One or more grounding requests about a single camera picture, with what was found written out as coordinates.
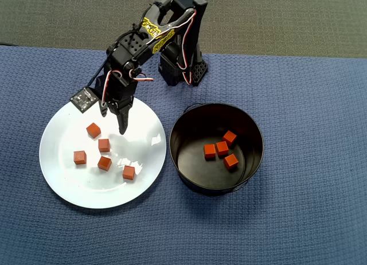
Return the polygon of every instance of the gray carpet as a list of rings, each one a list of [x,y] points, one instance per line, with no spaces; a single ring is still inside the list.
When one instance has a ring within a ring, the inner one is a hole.
[[[258,123],[263,162],[243,189],[207,197],[179,180],[167,149],[161,173],[141,196],[89,210],[53,193],[38,148],[50,118],[104,58],[103,51],[0,47],[1,265],[367,264],[366,59],[206,54],[210,71],[194,88],[168,87],[154,56],[143,69],[155,82],[138,85],[136,97],[157,113],[167,139],[188,105],[224,102]],[[60,130],[56,136],[67,138]],[[59,165],[67,167],[62,145]],[[118,149],[112,167],[122,157],[138,159]],[[82,186],[57,168],[54,182],[64,177],[70,190]],[[149,168],[145,163],[136,178]],[[86,174],[82,192],[88,178],[121,184],[113,173]]]
[[[155,0],[0,0],[0,41],[105,49]],[[205,53],[367,57],[367,0],[208,0]]]

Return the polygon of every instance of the orange cube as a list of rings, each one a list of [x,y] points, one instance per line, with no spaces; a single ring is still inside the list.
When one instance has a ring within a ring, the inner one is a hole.
[[[103,157],[103,156],[99,159],[98,167],[100,169],[103,169],[105,171],[108,171],[110,169],[110,166],[111,165],[112,165],[111,159],[109,159],[107,157]]]
[[[87,154],[84,150],[82,151],[74,151],[74,163],[76,165],[83,165],[87,163]]]
[[[101,134],[101,129],[95,123],[92,123],[90,126],[87,127],[88,134],[94,139],[99,134]]]
[[[228,130],[227,133],[223,136],[223,141],[227,142],[227,145],[231,147],[236,137],[237,135],[235,133],[232,133]]]
[[[227,156],[224,158],[224,165],[227,169],[233,169],[239,164],[239,160],[237,160],[234,154]]]
[[[122,173],[122,177],[124,177],[125,179],[132,180],[134,179],[134,174],[135,174],[135,168],[133,166],[125,166],[124,171]]]
[[[99,152],[110,152],[110,140],[109,139],[99,139],[98,149],[99,149]]]
[[[218,156],[224,156],[228,154],[228,146],[226,141],[217,143],[217,153]]]
[[[214,144],[204,146],[205,159],[214,158],[216,156],[216,147]]]

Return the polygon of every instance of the black bowl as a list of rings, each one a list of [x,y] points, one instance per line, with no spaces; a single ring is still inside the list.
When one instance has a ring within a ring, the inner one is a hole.
[[[222,141],[230,130],[237,135],[229,154],[239,164],[228,170],[224,159],[204,158],[205,144]],[[203,104],[182,114],[170,134],[170,154],[181,180],[193,191],[221,195],[242,188],[256,173],[264,155],[264,141],[255,121],[228,104]]]

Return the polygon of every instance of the white wire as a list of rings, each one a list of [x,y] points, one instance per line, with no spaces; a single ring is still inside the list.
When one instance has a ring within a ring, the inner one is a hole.
[[[153,81],[154,79],[152,77],[132,77],[132,70],[130,69],[130,71],[128,72],[128,75],[130,76],[130,78],[132,78],[133,80],[136,81]]]
[[[167,33],[168,31],[171,31],[172,29],[178,29],[178,28],[180,28],[180,27],[182,27],[182,26],[184,26],[185,24],[187,24],[187,23],[189,23],[189,21],[194,17],[196,15],[196,10],[194,10],[194,13],[192,14],[192,16],[191,17],[189,17],[189,19],[188,20],[186,20],[184,23],[182,23],[182,24],[180,24],[180,25],[178,25],[178,26],[175,26],[175,27],[171,27],[170,29],[167,29],[167,30],[165,30],[164,32],[162,32],[162,33],[160,33],[160,34],[157,34],[155,37],[153,37],[150,41],[148,41],[147,42],[147,44],[146,45],[149,45],[152,41],[154,41],[157,37],[159,37],[159,36],[161,36],[161,35],[163,35],[163,34],[165,34],[165,33]]]
[[[191,84],[191,82],[192,82],[192,73],[191,73],[191,71],[190,71],[190,81],[188,81],[188,80],[187,80],[185,73],[186,73],[186,72],[183,72],[183,73],[182,73],[183,78],[185,79],[185,82],[186,82],[188,85],[190,85],[190,84]]]
[[[181,70],[185,70],[187,67],[188,67],[188,61],[186,60],[186,54],[185,54],[185,50],[184,50],[184,44],[185,44],[185,40],[186,40],[186,36],[188,35],[188,32],[191,28],[191,25],[193,24],[194,22],[194,16],[196,15],[196,11],[194,12],[194,14],[192,15],[192,18],[191,18],[191,22],[188,26],[188,28],[186,29],[186,32],[185,34],[183,35],[183,38],[182,38],[182,44],[181,44],[181,48],[182,48],[182,57],[183,57],[183,61],[185,63],[185,67],[182,67],[178,62],[177,62],[177,65],[178,67],[181,68]]]
[[[102,107],[104,107],[105,104],[106,104],[106,102],[104,101],[104,99],[106,98],[107,84],[108,84],[108,81],[110,80],[110,75],[111,75],[112,72],[118,73],[118,74],[120,74],[120,77],[122,77],[121,71],[118,71],[118,70],[109,70],[108,71],[107,76],[106,76],[106,80],[104,81],[104,87],[103,87],[103,93],[102,93],[102,101],[101,101],[101,106]]]

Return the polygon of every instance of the table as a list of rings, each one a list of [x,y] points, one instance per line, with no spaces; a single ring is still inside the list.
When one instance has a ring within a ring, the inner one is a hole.
[[[169,136],[192,103],[223,102],[264,136],[259,171],[235,193],[190,191],[167,154],[153,186],[89,210],[45,182],[43,129],[104,60],[95,50],[0,47],[1,264],[366,264],[367,60],[205,54],[199,87],[155,79],[136,97]]]

